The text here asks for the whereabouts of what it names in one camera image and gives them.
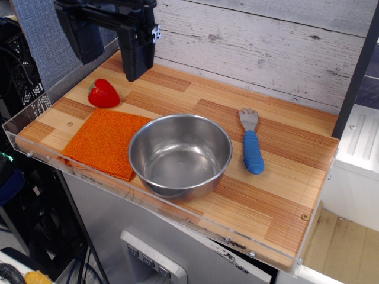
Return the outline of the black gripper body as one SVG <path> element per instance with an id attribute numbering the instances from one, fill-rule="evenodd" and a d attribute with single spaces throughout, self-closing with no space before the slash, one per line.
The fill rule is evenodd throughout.
<path id="1" fill-rule="evenodd" d="M 128 28 L 145 33 L 155 44 L 161 38 L 160 26 L 155 23 L 156 1 L 55 1 L 58 10 L 70 10 L 79 20 L 108 30 Z"/>

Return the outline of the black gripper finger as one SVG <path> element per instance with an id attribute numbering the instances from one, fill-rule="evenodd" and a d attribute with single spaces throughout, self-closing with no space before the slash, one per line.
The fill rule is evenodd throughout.
<path id="1" fill-rule="evenodd" d="M 70 10 L 58 10 L 57 17 L 75 56 L 88 64 L 104 53 L 99 27 L 79 20 Z"/>
<path id="2" fill-rule="evenodd" d="M 134 29 L 120 30 L 117 35 L 124 73 L 133 82 L 153 67 L 155 45 L 148 35 Z"/>

